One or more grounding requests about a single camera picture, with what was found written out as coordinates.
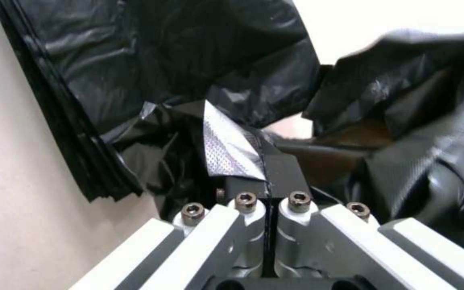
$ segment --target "gray metal bar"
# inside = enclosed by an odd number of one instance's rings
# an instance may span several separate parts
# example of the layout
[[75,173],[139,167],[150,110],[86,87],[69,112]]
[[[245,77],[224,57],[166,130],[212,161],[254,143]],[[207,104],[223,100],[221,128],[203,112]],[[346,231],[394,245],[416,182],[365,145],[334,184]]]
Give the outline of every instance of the gray metal bar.
[[227,275],[249,239],[245,229],[238,211],[215,205],[141,289],[201,289]]
[[455,288],[464,289],[463,248],[414,218],[389,222],[379,231]]
[[304,234],[330,277],[362,275],[378,289],[453,289],[342,205],[311,216]]
[[71,290],[138,289],[183,239],[181,229],[150,219]]

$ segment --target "black trash bag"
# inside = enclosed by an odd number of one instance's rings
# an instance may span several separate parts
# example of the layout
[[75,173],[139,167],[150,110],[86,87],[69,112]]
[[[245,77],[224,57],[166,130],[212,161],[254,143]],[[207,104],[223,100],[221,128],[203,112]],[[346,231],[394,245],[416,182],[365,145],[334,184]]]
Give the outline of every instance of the black trash bag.
[[464,247],[464,101],[448,116],[377,151],[329,189],[381,222],[416,217]]
[[0,19],[89,200],[184,196],[191,172],[205,171],[187,132],[116,139],[145,104],[205,98],[262,127],[303,110],[317,87],[317,57],[286,0],[0,0]]
[[315,135],[383,117],[394,138],[453,110],[464,97],[464,35],[389,33],[340,59],[303,116]]
[[208,101],[173,107],[145,103],[122,130],[103,136],[142,189],[165,197],[158,206],[165,219],[189,201],[212,207],[215,176],[265,180],[260,145],[265,138],[236,125]]
[[204,97],[262,127],[301,111],[315,90],[317,57],[285,0],[1,2],[100,134],[144,101]]

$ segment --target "screw head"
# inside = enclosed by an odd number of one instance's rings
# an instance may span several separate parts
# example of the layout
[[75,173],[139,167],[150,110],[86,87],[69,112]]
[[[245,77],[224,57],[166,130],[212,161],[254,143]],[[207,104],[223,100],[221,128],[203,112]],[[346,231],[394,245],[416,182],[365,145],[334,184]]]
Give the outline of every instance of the screw head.
[[346,204],[346,208],[365,222],[367,222],[368,218],[370,217],[370,209],[364,203],[349,202]]
[[222,203],[225,201],[225,189],[216,188],[216,202]]
[[306,213],[311,207],[311,197],[303,191],[289,194],[289,209],[295,213]]
[[182,221],[186,226],[196,226],[205,216],[201,203],[189,202],[182,207]]
[[257,196],[249,192],[239,193],[234,199],[234,203],[240,213],[252,213],[255,211]]

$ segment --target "hole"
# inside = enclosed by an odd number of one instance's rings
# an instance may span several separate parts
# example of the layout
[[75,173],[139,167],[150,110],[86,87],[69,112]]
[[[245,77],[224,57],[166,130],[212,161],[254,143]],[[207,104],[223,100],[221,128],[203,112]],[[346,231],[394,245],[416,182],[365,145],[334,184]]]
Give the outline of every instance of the hole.
[[196,204],[193,204],[193,205],[190,205],[187,207],[187,212],[188,213],[197,213],[199,211],[199,206],[197,206]]
[[243,201],[250,201],[252,200],[252,196],[249,195],[248,193],[242,193],[239,195],[239,199]]
[[351,206],[352,210],[356,213],[364,213],[365,212],[365,208],[362,207],[361,205],[359,204],[353,204]]
[[232,244],[230,244],[230,246],[228,246],[228,253],[232,253],[232,251],[234,251],[234,242],[232,242]]
[[225,280],[217,285],[216,290],[244,290],[244,287],[238,281]]
[[348,281],[337,281],[330,290],[359,290],[354,283]]
[[305,200],[306,196],[302,193],[297,193],[296,195],[294,195],[294,198],[297,200]]

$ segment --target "white wall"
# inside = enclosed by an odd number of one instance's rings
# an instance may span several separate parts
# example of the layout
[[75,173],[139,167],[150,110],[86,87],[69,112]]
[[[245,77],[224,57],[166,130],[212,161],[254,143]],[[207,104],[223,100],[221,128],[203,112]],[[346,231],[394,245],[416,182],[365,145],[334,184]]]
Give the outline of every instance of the white wall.
[[0,289],[68,288],[154,215],[85,200],[0,25]]

